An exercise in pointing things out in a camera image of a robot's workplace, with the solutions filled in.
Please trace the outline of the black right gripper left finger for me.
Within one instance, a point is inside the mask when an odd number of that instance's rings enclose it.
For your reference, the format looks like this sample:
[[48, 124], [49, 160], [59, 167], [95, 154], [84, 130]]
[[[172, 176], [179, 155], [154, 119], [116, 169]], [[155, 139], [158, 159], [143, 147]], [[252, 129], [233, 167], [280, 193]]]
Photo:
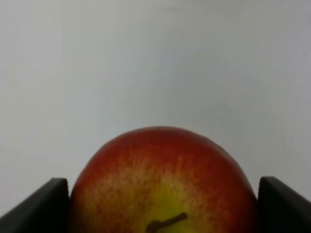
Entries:
[[0, 218], [2, 233], [66, 233], [69, 189], [65, 178], [52, 178]]

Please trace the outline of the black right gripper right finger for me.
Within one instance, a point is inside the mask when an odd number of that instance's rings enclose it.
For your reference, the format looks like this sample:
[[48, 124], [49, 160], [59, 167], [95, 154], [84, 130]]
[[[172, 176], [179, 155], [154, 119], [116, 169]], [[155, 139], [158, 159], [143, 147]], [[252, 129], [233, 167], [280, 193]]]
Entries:
[[311, 202], [275, 177], [261, 177], [258, 208], [261, 233], [311, 231]]

